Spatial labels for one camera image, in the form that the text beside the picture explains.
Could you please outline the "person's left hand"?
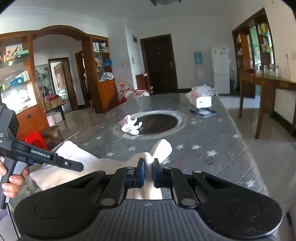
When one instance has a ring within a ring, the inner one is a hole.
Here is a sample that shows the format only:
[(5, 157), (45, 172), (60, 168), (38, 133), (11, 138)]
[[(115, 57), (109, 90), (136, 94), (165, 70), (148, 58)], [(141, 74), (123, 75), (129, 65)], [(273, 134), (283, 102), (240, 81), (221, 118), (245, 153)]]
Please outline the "person's left hand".
[(29, 175), (29, 168), (25, 166), (22, 173), (19, 175), (11, 175), (9, 182), (2, 184), (3, 194), (8, 198), (15, 198), (22, 190), (22, 185), (25, 181), (25, 176)]

